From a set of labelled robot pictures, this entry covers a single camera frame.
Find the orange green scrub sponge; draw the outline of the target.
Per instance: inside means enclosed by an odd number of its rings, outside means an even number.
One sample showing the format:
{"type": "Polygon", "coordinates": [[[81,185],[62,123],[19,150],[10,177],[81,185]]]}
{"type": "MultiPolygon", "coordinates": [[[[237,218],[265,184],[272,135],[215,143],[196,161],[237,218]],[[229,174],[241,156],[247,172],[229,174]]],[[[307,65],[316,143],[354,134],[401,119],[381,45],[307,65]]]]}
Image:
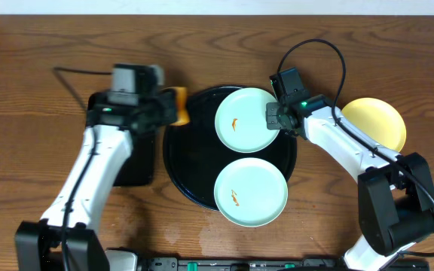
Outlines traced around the orange green scrub sponge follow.
{"type": "Polygon", "coordinates": [[[171,93],[172,106],[175,108],[176,119],[170,124],[171,126],[184,126],[190,122],[186,103],[188,99],[188,90],[186,87],[168,87],[163,90],[163,93],[171,93]]]}

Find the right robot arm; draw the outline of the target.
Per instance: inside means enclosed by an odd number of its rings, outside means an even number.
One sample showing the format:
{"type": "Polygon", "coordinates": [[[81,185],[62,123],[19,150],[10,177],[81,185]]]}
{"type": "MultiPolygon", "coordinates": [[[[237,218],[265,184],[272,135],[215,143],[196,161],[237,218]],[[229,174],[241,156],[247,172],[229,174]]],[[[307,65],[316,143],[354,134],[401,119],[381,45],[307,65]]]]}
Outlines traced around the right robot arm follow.
{"type": "Polygon", "coordinates": [[[325,96],[311,96],[295,68],[270,83],[277,100],[266,106],[267,128],[319,146],[358,185],[362,235],[343,256],[346,268],[384,270],[434,233],[434,186],[421,155],[402,156],[371,139],[325,96]]]}

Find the yellow plate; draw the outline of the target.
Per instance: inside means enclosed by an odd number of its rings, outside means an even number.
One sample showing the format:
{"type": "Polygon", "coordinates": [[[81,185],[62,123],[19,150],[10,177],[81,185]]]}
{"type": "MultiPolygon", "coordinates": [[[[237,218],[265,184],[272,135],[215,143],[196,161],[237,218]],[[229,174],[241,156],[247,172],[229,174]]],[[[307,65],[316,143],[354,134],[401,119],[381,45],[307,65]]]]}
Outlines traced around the yellow plate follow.
{"type": "Polygon", "coordinates": [[[381,145],[400,152],[407,130],[401,114],[387,102],[375,98],[360,98],[348,103],[342,114],[358,129],[381,145]]]}

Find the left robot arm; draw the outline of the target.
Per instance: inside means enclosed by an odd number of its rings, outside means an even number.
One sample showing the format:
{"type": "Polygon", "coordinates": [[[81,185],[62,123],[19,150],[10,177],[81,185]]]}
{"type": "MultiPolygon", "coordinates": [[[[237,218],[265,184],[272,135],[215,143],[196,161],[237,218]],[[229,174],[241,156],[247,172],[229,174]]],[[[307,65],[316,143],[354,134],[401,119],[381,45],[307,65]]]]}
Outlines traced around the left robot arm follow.
{"type": "Polygon", "coordinates": [[[178,120],[178,90],[164,90],[158,65],[118,63],[109,89],[83,101],[53,72],[86,114],[78,157],[51,206],[37,222],[24,221],[15,236],[20,270],[136,270],[138,255],[104,249],[98,239],[102,212],[138,139],[178,120]]]}

